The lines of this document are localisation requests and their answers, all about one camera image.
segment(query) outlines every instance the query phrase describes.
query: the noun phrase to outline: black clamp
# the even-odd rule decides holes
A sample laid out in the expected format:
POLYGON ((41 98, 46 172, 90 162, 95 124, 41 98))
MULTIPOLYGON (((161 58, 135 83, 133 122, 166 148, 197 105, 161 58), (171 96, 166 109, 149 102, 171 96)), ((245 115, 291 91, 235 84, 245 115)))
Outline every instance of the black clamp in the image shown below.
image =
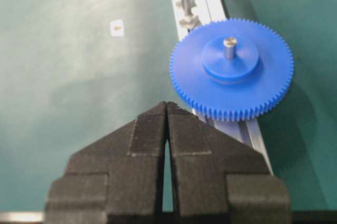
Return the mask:
POLYGON ((53 182, 45 223, 291 223, 285 185, 263 156, 161 102, 73 154, 53 182), (174 213, 162 212, 164 149, 174 213))

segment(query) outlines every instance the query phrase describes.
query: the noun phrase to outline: gear teeth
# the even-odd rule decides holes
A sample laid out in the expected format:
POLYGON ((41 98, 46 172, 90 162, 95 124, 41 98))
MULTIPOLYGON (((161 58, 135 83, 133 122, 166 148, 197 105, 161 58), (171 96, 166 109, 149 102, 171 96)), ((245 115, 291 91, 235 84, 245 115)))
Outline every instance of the gear teeth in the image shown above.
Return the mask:
POLYGON ((173 85, 174 89, 176 90, 177 94, 183 99, 183 101, 187 105, 189 105, 191 108, 194 108, 197 113, 202 114, 203 116, 208 116, 209 118, 212 118, 212 119, 215 119, 215 120, 239 121, 239 120, 252 119, 256 116, 262 115, 262 114, 268 112, 269 110, 271 110, 273 107, 275 107, 282 100, 282 98, 287 93, 287 91, 289 89, 289 86, 291 84, 292 78, 293 78, 294 59, 293 59, 293 55, 292 55, 292 52, 291 52, 291 49, 290 49, 288 43, 275 30, 269 28, 268 26, 265 26, 264 24, 253 21, 253 20, 246 20, 246 19, 243 19, 243 18, 229 18, 229 19, 226 19, 226 20, 210 22, 208 24, 198 26, 194 30, 190 31, 189 34, 186 37, 184 37, 181 41, 177 42, 177 44, 174 46, 172 54, 171 54, 171 58, 170 58, 169 68, 170 68, 170 76, 171 76, 172 85, 173 85), (286 50, 288 52, 288 57, 290 59, 290 73, 289 73, 289 75, 286 79, 286 83, 283 85, 281 90, 279 92, 277 92, 276 95, 271 97, 269 100, 267 100, 263 104, 260 104, 256 107, 253 107, 253 108, 244 109, 244 110, 235 110, 235 111, 219 110, 219 109, 215 109, 215 108, 212 108, 212 107, 208 108, 207 106, 203 106, 202 104, 198 103, 196 100, 193 100, 191 97, 188 97, 187 94, 185 94, 183 92, 183 90, 179 87, 179 84, 177 83, 177 81, 175 79, 173 63, 174 63, 176 51, 177 51, 178 47, 181 45, 181 43, 184 42, 184 40, 188 36, 190 36, 192 33, 196 32, 197 30, 199 30, 199 29, 201 29, 205 26, 211 26, 211 25, 215 25, 219 22, 226 22, 226 21, 249 22, 249 23, 252 23, 254 25, 260 26, 260 27, 262 27, 266 30, 269 30, 270 32, 272 32, 274 35, 276 35, 281 40, 282 44, 284 45, 284 47, 286 48, 286 50))

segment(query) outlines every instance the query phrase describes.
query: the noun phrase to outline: blue gear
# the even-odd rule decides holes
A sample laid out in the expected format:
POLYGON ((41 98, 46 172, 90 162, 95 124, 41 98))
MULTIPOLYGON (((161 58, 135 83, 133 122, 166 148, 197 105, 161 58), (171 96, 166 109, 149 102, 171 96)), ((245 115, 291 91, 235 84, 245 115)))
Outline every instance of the blue gear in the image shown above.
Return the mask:
POLYGON ((284 39, 249 20, 211 22, 191 31, 170 59, 172 84, 197 113, 239 121, 275 107, 286 94, 294 63, 284 39), (238 40, 236 57, 223 56, 225 38, 238 40))

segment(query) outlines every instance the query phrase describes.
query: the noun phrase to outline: small white label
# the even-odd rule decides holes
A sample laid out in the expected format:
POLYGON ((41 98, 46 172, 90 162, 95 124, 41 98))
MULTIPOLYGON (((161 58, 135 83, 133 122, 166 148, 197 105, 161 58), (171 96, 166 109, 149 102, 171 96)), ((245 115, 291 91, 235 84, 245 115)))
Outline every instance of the small white label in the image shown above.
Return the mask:
POLYGON ((110 22, 110 34, 112 37, 124 36, 124 24, 122 20, 113 20, 110 22))

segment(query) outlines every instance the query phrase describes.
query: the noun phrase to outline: green table surface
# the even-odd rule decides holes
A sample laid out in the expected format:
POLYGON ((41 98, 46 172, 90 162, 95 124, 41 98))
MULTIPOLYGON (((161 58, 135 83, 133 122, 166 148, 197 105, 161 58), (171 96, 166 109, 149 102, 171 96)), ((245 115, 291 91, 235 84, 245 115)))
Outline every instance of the green table surface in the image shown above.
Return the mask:
POLYGON ((169 77, 172 4, 0 2, 0 211, 41 211, 72 153, 159 101, 180 103, 169 77), (116 19, 124 37, 110 35, 116 19))
MULTIPOLYGON (((278 31, 295 58, 284 101, 259 123, 293 210, 336 210, 336 0, 224 0, 278 31)), ((177 42, 171 0, 1 0, 0 211, 41 211, 71 153, 162 100, 177 42), (122 19, 124 37, 109 23, 122 19)), ((166 158, 164 210, 172 210, 166 158)))
POLYGON ((259 118, 294 211, 337 210, 337 0, 223 0, 230 17, 258 20, 288 42, 293 83, 259 118))

